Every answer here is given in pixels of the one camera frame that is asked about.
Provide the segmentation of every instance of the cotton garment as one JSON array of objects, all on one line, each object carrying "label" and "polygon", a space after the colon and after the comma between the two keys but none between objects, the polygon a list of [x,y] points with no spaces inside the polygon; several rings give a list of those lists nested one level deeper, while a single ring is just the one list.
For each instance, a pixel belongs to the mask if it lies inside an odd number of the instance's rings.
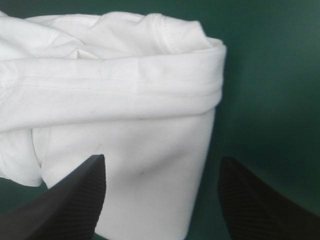
[{"label": "cotton garment", "polygon": [[198,21],[159,13],[0,13],[0,176],[50,188],[104,154],[96,232],[184,239],[225,55]]}]

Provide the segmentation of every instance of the white fabric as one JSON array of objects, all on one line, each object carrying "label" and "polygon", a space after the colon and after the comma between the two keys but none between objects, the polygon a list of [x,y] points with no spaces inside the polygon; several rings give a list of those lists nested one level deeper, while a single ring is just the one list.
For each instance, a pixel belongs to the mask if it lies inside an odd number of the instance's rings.
[{"label": "white fabric", "polygon": [[96,232],[182,240],[199,186],[226,47],[158,13],[0,13],[0,176],[50,188],[106,157]]}]

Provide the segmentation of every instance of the stitching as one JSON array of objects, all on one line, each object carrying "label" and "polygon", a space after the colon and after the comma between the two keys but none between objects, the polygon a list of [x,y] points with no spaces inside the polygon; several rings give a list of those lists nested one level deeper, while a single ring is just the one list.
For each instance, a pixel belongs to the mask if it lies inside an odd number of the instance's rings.
[{"label": "stitching", "polygon": [[168,27],[168,19],[167,17],[163,18],[163,23],[164,23],[164,30],[165,30],[165,35],[164,37],[166,38],[168,48],[171,49],[173,47],[173,53],[181,53],[179,47],[176,45],[175,41],[173,41],[171,35],[169,34],[169,27]]},{"label": "stitching", "polygon": [[[117,78],[92,78],[92,77],[51,77],[51,76],[22,76],[20,77],[22,79],[24,78],[33,78],[33,79],[61,79],[61,80],[102,80],[106,82],[121,82],[121,83],[143,83],[143,84],[156,84],[154,81],[132,81],[132,80],[123,80],[123,79],[117,79]],[[218,80],[214,81],[208,81],[208,82],[202,82],[202,83],[193,83],[195,86],[201,86],[201,85],[210,85],[215,84],[217,82],[221,82],[222,78],[219,78]],[[171,85],[171,82],[161,82],[163,85]]]},{"label": "stitching", "polygon": [[[110,90],[110,89],[101,89],[101,88],[85,88],[85,87],[60,87],[60,86],[47,86],[47,85],[15,85],[7,88],[3,88],[4,90],[19,88],[19,87],[31,87],[31,88],[50,88],[50,89],[62,89],[62,90],[91,90],[91,91],[102,91],[102,92],[110,92],[110,93],[126,93],[132,95],[143,95],[140,92],[130,92],[130,91],[121,91],[121,90]],[[192,98],[200,98],[214,95],[215,92],[219,92],[219,89],[215,89],[212,93],[209,94],[199,94],[194,96],[166,96],[164,97],[173,97],[173,98],[183,98],[183,99],[192,99]]]},{"label": "stitching", "polygon": [[103,80],[108,82],[124,82],[124,83],[153,83],[150,81],[132,81],[132,80],[122,80],[117,78],[94,78],[94,77],[53,77],[53,76],[22,76],[24,78],[32,79],[61,79],[61,80]]}]

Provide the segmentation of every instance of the folded cloth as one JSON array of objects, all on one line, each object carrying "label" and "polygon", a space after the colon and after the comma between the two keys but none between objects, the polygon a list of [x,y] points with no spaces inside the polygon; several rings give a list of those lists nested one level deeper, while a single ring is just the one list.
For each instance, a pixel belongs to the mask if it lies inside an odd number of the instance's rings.
[{"label": "folded cloth", "polygon": [[50,188],[106,156],[96,232],[182,240],[199,186],[226,47],[159,13],[0,12],[0,176]]}]

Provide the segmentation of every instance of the green background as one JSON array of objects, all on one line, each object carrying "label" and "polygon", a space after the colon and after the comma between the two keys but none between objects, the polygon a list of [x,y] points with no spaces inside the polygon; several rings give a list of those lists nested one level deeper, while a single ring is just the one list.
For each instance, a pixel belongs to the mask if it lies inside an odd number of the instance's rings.
[{"label": "green background", "polygon": [[[0,10],[19,18],[128,11],[199,20],[228,53],[223,100],[187,239],[230,240],[217,196],[222,156],[238,158],[320,215],[319,0],[1,0]],[[0,180],[0,213],[45,190]]]}]

